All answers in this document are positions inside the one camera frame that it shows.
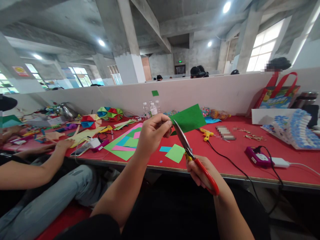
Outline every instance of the scissors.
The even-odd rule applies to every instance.
[[[197,166],[203,171],[204,175],[207,177],[207,179],[210,182],[211,187],[212,187],[212,190],[209,189],[209,188],[207,188],[207,190],[214,196],[219,195],[219,188],[218,188],[218,185],[216,184],[215,180],[210,175],[208,170],[203,166],[203,164],[200,162],[200,160],[193,156],[191,148],[190,148],[190,145],[189,145],[189,143],[187,141],[186,136],[183,134],[183,131],[181,130],[181,128],[180,128],[179,124],[177,123],[177,121],[174,120],[174,122],[175,122],[175,129],[176,129],[178,138],[179,138],[180,142],[182,143],[182,146],[183,146],[184,150],[186,151],[185,152],[186,158],[189,161],[193,160],[197,164]]]

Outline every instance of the door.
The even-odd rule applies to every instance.
[[[186,74],[186,65],[175,66],[176,74]]]

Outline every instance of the wall sign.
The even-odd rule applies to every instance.
[[[23,67],[12,66],[14,71],[21,77],[29,77],[29,74],[24,70]]]
[[[72,71],[70,70],[70,68],[61,68],[61,70],[64,72],[64,74],[66,75],[66,78],[68,79],[73,79],[75,78]]]

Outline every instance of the purple power bank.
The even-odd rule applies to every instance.
[[[107,139],[103,143],[101,143],[98,147],[91,148],[93,152],[99,152],[104,146],[106,146],[110,141]]]
[[[255,153],[255,147],[247,147],[244,151],[254,164],[260,167],[271,167],[271,160],[264,153]]]

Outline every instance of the smartphone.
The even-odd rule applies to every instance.
[[[216,126],[217,131],[224,140],[236,140],[236,137],[227,129],[226,126]]]
[[[81,146],[80,148],[78,148],[77,150],[75,150],[73,153],[70,154],[70,156],[76,156],[79,157],[82,154],[84,154],[88,149],[90,148],[90,144],[86,143],[83,146]]]

